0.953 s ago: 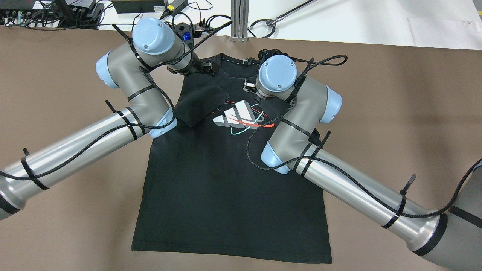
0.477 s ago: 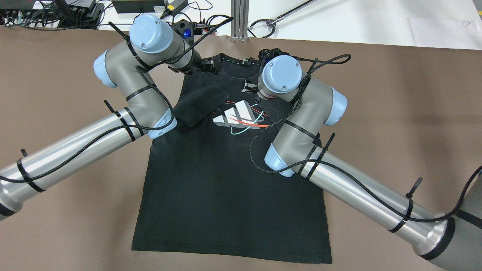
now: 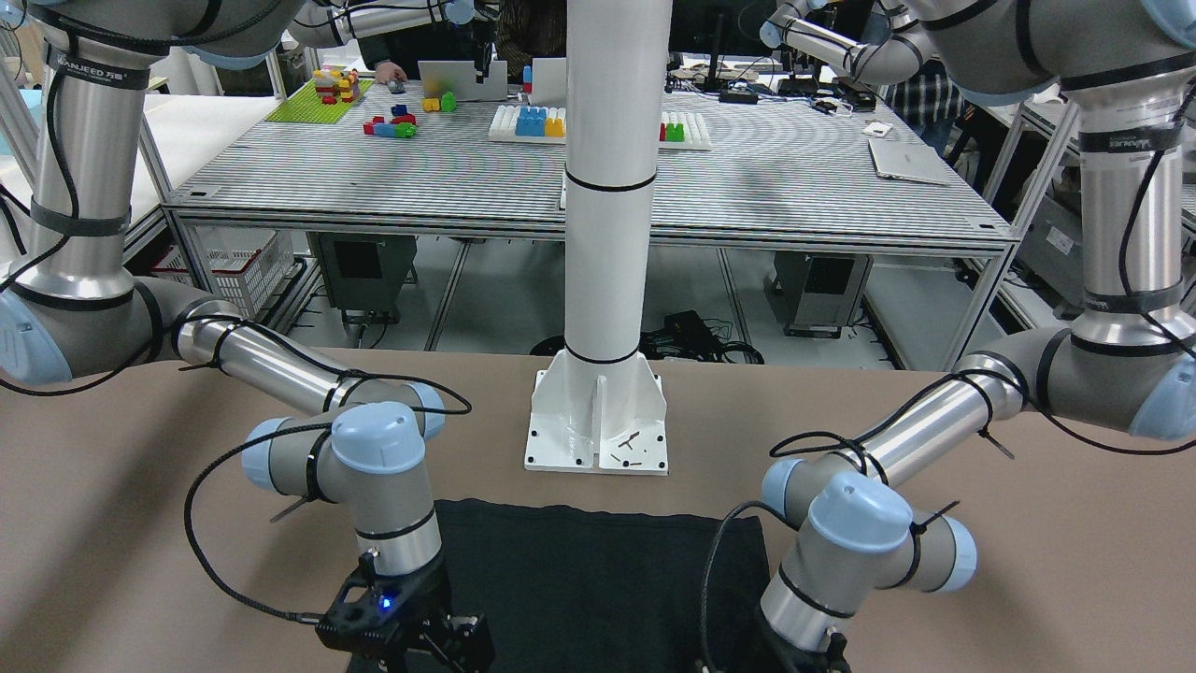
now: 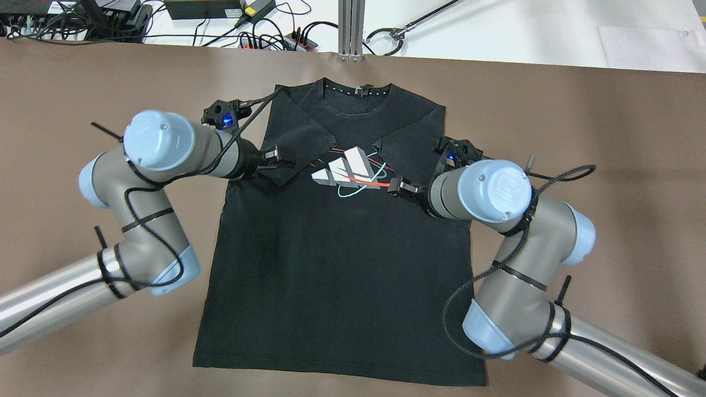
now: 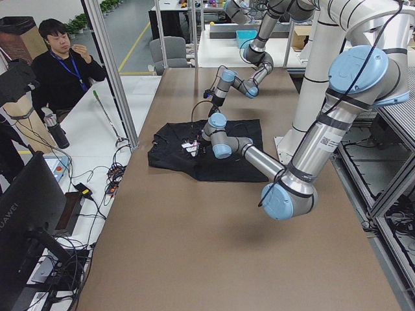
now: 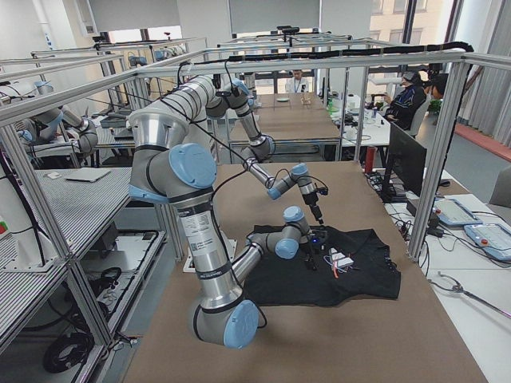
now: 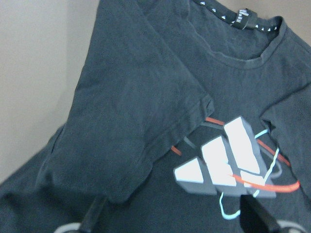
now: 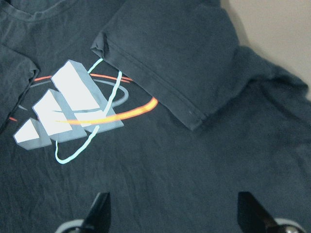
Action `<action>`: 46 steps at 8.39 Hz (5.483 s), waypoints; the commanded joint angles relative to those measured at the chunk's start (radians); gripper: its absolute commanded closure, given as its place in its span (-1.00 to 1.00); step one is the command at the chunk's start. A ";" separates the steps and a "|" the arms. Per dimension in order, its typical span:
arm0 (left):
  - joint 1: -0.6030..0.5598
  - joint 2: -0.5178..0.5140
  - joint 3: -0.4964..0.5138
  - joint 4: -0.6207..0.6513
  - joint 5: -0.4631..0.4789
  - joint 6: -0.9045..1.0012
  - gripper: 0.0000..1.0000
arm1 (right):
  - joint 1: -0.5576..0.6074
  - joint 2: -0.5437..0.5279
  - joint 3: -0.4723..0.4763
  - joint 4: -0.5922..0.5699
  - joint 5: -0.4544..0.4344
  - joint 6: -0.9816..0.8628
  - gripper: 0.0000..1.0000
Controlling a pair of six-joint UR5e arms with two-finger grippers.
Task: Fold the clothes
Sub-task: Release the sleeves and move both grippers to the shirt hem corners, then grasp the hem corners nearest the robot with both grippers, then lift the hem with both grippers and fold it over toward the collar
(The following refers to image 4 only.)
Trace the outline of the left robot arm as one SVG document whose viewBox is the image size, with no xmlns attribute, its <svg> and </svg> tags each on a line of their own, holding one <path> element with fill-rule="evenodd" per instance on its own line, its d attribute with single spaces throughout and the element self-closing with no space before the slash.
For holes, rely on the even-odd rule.
<svg viewBox="0 0 706 397">
<path fill-rule="evenodd" d="M 293 151 L 259 150 L 221 129 L 171 111 L 145 110 L 126 126 L 122 144 L 84 166 L 79 189 L 111 210 L 124 240 L 2 296 L 2 354 L 56 331 L 134 292 L 163 296 L 201 271 L 165 193 L 180 178 L 249 178 L 258 169 L 291 167 Z"/>
</svg>

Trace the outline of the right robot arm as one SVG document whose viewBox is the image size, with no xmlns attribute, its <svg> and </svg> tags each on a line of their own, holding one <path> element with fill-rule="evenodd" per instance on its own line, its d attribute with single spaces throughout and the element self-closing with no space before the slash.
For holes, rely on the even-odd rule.
<svg viewBox="0 0 706 397">
<path fill-rule="evenodd" d="M 403 178 L 388 191 L 419 202 L 436 218 L 476 221 L 504 236 L 494 263 L 477 276 L 462 328 L 483 358 L 537 360 L 610 396 L 703 396 L 704 380 L 570 314 L 545 290 L 560 266 L 593 249 L 595 226 L 571 205 L 532 186 L 507 160 L 459 160 L 427 187 Z"/>
</svg>

